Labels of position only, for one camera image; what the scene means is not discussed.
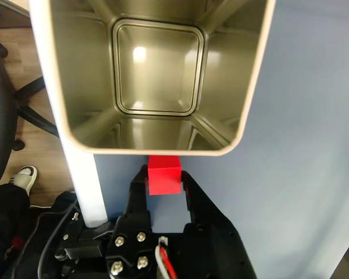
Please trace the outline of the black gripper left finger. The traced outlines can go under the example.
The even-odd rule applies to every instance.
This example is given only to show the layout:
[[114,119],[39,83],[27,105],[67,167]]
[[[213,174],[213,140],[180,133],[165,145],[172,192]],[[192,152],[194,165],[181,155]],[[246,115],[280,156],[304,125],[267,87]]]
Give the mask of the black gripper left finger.
[[130,183],[124,213],[117,219],[105,253],[110,278],[151,278],[156,264],[155,237],[147,209],[145,164]]

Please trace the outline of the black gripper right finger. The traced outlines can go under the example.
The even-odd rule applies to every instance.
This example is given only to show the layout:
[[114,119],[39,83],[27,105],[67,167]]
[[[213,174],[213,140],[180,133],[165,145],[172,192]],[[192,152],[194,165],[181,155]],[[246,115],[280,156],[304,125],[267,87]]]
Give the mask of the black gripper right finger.
[[256,278],[232,222],[186,171],[181,180],[191,222],[179,248],[178,278]]

